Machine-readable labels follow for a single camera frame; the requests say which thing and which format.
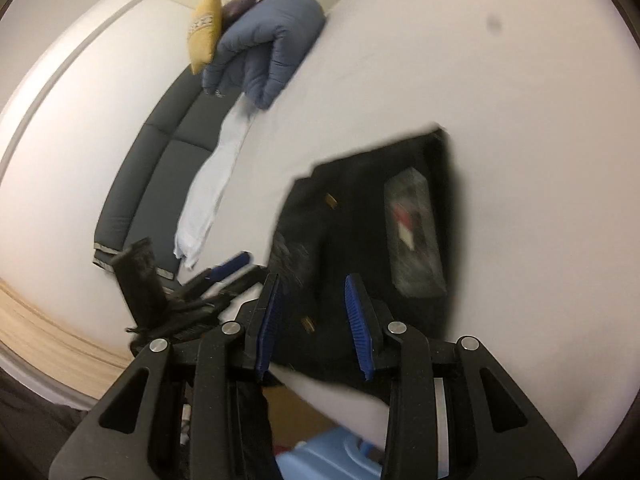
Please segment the light blue towel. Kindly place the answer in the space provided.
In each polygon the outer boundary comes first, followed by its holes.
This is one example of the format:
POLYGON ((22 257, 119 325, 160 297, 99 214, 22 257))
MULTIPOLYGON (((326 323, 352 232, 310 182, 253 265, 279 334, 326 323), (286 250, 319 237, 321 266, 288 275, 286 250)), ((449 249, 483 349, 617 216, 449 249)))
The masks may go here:
POLYGON ((258 108, 241 93, 224 116, 218 145, 194 177, 175 232, 174 256, 189 270, 198 263, 206 238, 258 108))

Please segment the light blue plastic container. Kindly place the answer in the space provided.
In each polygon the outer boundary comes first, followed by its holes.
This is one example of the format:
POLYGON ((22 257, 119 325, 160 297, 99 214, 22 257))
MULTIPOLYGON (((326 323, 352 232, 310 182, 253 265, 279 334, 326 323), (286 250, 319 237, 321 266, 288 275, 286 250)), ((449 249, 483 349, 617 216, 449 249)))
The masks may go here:
POLYGON ((372 452, 378 449, 371 443, 336 427, 299 442, 276 461, 285 479, 376 480, 381 478, 382 465, 371 457, 372 452))

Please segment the purple patterned cushion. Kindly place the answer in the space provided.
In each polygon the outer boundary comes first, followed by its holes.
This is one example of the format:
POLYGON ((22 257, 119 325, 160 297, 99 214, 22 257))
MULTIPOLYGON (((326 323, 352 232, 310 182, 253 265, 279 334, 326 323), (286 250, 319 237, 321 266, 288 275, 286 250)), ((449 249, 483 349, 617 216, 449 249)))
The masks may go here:
POLYGON ((221 8, 221 25, 223 29, 230 27, 245 12, 250 10, 258 0, 229 0, 221 8))

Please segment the yellow patterned cushion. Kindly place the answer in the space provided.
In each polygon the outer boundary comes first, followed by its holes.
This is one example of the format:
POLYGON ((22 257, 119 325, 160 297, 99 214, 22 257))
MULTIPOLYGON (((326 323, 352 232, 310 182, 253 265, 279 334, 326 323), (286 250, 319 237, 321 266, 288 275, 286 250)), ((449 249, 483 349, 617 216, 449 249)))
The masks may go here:
POLYGON ((201 0, 194 9, 186 36, 193 75, 201 73, 205 66, 213 61, 221 36, 221 22, 221 0, 201 0))

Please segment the black denim pants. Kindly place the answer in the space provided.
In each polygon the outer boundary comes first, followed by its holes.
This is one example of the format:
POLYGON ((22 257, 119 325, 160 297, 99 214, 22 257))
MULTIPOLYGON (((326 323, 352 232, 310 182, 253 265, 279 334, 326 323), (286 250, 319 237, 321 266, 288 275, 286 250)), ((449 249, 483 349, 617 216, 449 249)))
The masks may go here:
POLYGON ((268 262, 284 303, 271 361, 388 400, 390 372, 360 362, 347 279, 359 276, 394 320, 442 336, 454 291, 455 200, 441 128, 324 162, 296 179, 268 262))

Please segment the blue-grey puffer jacket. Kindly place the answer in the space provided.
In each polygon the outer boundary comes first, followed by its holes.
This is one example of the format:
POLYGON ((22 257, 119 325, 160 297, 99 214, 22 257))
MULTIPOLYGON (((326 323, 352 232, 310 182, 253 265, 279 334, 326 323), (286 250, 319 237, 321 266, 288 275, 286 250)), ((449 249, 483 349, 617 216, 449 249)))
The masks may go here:
POLYGON ((326 14, 317 0, 260 0, 218 41, 203 90, 241 90, 260 110, 280 96, 319 38, 326 14))

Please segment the dark grey sofa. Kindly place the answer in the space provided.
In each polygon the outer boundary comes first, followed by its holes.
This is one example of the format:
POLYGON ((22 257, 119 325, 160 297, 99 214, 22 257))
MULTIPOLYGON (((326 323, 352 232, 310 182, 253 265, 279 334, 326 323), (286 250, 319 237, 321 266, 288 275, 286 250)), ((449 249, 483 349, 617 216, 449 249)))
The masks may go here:
POLYGON ((158 275, 175 281, 178 220, 191 183, 215 151, 220 128, 241 91, 221 98, 202 89, 186 68, 142 125, 106 196, 93 239, 93 263, 111 269, 112 259, 142 238, 152 240, 158 275))

